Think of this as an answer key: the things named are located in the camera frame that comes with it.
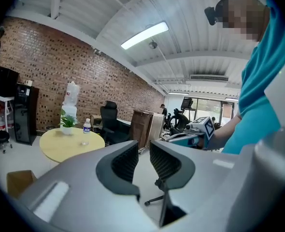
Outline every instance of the glass door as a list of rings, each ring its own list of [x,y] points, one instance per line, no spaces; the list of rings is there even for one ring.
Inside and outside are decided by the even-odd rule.
[[[234,116],[234,105],[230,102],[222,102],[221,126],[227,124]]]

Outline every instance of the ceiling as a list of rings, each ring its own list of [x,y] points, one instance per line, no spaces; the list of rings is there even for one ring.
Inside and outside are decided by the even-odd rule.
[[[241,72],[255,42],[210,26],[204,9],[219,0],[18,0],[10,16],[68,33],[111,56],[146,82],[169,91],[238,96]],[[150,25],[169,30],[124,50],[120,45]],[[227,83],[191,81],[191,74],[225,75]]]

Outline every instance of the yellow round table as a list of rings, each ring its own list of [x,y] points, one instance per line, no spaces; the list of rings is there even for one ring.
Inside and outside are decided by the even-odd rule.
[[[83,129],[72,128],[71,135],[64,135],[60,128],[45,132],[40,139],[42,152],[51,160],[63,162],[64,160],[105,147],[101,136],[94,132],[84,134]]]

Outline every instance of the cardboard box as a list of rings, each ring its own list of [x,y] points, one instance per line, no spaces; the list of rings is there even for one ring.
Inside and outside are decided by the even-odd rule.
[[[23,191],[37,180],[31,170],[9,172],[6,179],[7,193],[14,198],[19,198]]]
[[[90,115],[90,124],[91,127],[97,127],[97,128],[102,128],[103,123],[102,123],[102,117],[101,115]]]

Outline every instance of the brick wall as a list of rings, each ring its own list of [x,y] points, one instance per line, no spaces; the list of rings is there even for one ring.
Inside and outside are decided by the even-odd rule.
[[[8,17],[1,40],[0,66],[19,72],[20,82],[40,89],[37,130],[57,125],[67,83],[80,86],[77,119],[100,114],[106,100],[118,105],[118,118],[131,121],[133,109],[160,111],[164,97],[109,56],[61,31]]]

